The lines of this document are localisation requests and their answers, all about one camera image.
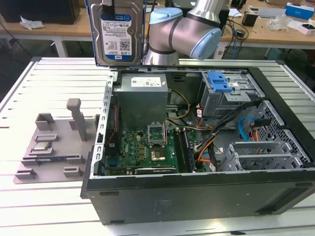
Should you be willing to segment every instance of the blue drive bay latch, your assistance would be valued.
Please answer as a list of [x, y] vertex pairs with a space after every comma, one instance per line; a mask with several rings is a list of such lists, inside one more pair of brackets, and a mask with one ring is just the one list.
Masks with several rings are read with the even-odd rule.
[[214, 92], [231, 92], [233, 90], [220, 71], [208, 71], [208, 81], [212, 84]]

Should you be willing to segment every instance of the light blue joint cap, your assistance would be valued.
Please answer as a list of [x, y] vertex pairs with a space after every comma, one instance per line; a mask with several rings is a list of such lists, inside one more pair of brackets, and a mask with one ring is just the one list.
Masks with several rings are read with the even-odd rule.
[[215, 51], [220, 42], [221, 34], [222, 31], [219, 28], [209, 31], [194, 46], [190, 53], [190, 57], [197, 60], [207, 59]]
[[159, 8], [151, 13], [150, 25], [170, 21], [178, 17], [181, 17], [182, 15], [183, 11], [179, 8], [174, 7]]

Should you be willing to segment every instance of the label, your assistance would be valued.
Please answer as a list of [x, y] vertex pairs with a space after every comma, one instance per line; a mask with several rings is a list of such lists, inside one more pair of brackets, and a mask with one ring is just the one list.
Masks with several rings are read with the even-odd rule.
[[230, 85], [231, 87], [238, 87], [237, 83], [228, 83], [228, 85]]
[[112, 60], [130, 59], [132, 43], [127, 29], [131, 26], [131, 16], [116, 14], [114, 20], [101, 17], [101, 24], [105, 55]]
[[133, 77], [131, 87], [162, 87], [160, 77]]
[[51, 161], [51, 159], [38, 159], [38, 161]]
[[197, 110], [197, 116], [202, 118], [202, 110]]
[[210, 171], [215, 172], [216, 170], [216, 167], [210, 162]]
[[218, 148], [218, 151], [216, 151], [215, 154], [223, 154], [223, 148]]

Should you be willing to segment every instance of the hard drive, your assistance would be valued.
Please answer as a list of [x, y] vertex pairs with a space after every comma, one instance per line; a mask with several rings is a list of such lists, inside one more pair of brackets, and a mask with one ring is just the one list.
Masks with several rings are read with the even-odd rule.
[[142, 55], [143, 1], [114, 2], [114, 7], [106, 12], [108, 8], [102, 0], [86, 0], [96, 64], [138, 66]]

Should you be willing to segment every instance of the motherboard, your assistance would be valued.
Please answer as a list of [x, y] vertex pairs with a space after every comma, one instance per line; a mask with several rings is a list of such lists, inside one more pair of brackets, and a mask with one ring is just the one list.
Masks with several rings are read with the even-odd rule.
[[[148, 130], [129, 131], [122, 133], [121, 149], [117, 156], [107, 156], [105, 169], [109, 175], [133, 175], [162, 173], [180, 173], [181, 153], [179, 141], [174, 136], [176, 130], [164, 130], [162, 125], [150, 127]], [[197, 144], [193, 131], [187, 132], [190, 152]]]

